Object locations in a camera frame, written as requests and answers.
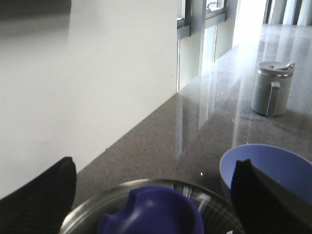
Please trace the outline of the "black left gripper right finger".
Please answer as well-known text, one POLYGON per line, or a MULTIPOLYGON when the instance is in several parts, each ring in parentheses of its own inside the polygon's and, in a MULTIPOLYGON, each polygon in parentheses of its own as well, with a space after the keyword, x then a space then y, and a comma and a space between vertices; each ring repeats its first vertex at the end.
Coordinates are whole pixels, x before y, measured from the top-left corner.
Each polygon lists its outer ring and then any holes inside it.
POLYGON ((231 200, 247 234, 310 234, 312 206, 268 177, 251 160, 238 160, 231 200))

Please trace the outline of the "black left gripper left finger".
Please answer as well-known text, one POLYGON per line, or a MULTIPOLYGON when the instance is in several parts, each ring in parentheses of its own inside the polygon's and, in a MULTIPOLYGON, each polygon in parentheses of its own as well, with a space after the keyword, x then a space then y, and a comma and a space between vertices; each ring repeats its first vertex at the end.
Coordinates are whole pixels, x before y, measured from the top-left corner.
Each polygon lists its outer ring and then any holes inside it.
POLYGON ((64 157, 42 174, 0 200, 2 234, 57 234, 71 211, 77 172, 64 157))

